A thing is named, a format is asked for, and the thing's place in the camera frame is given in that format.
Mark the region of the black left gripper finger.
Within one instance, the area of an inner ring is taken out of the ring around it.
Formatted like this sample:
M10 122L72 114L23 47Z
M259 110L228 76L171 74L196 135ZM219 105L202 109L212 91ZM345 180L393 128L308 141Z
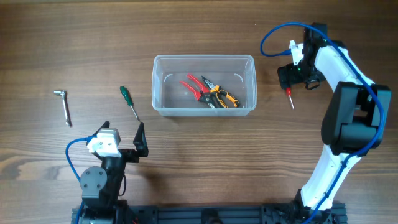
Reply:
M140 122L137 133L134 137L133 144L136 147L136 151L139 157L147 157L149 149L145 137L144 123Z
M102 126L101 126L96 132L93 133L93 136L96 136L96 135L99 133L99 131L100 131L101 129L103 129L103 128L109 128L109 127L110 127L110 122L109 122L109 121L105 121L105 122L102 124Z

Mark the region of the black red screwdriver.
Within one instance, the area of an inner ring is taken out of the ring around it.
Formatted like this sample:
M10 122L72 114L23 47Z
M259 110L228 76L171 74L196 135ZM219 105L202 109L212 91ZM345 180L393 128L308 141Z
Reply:
M286 92L286 94L287 94L287 96L288 96L288 98L289 98L289 102L290 102L291 108L294 110L294 109L295 109L295 106L294 106L294 102L293 102L293 100L292 100L292 92L291 92L291 89L290 89L290 88L286 88L285 92Z

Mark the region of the red handled wire stripper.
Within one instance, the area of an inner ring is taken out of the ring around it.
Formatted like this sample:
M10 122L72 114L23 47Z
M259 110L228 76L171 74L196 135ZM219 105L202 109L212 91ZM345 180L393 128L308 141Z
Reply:
M180 84L182 84L186 89L190 90L197 101L206 103L210 108L215 109L216 107L214 105L214 100L210 95L210 90L192 74L187 74L187 78L196 84L196 87L192 87L183 80L180 81Z

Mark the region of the orange black long-nose pliers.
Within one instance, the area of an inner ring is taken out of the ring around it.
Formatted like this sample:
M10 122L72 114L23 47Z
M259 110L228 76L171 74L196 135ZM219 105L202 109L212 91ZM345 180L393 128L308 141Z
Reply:
M210 89L210 95L216 98L217 103L222 108L229 108L229 106L223 101L223 97L229 100L235 108L240 106L239 100L232 95L230 92L223 89L220 85L215 85L209 79L205 78L204 76L201 77L204 81L205 85Z

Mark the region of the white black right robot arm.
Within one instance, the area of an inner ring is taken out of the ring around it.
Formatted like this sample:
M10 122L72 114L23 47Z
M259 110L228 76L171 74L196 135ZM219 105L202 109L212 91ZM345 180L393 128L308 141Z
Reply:
M308 182L289 205L273 205L286 223L346 223L345 205L333 201L349 171L380 145L391 90L367 78L350 59L345 45L327 36L325 24L303 24L303 43L290 42L283 55L292 63L277 70L281 88L294 84L311 90L328 82L333 96L322 121L323 149Z

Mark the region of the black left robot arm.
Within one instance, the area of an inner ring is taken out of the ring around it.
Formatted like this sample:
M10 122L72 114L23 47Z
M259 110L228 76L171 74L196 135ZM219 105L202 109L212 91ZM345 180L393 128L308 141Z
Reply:
M118 130L110 128L109 121L88 137L86 146L101 165L87 168L80 176L82 204L74 211L72 223L139 223L127 201L119 197L126 191L126 164L138 163L149 154L144 123L139 124L134 149L120 149L120 141Z

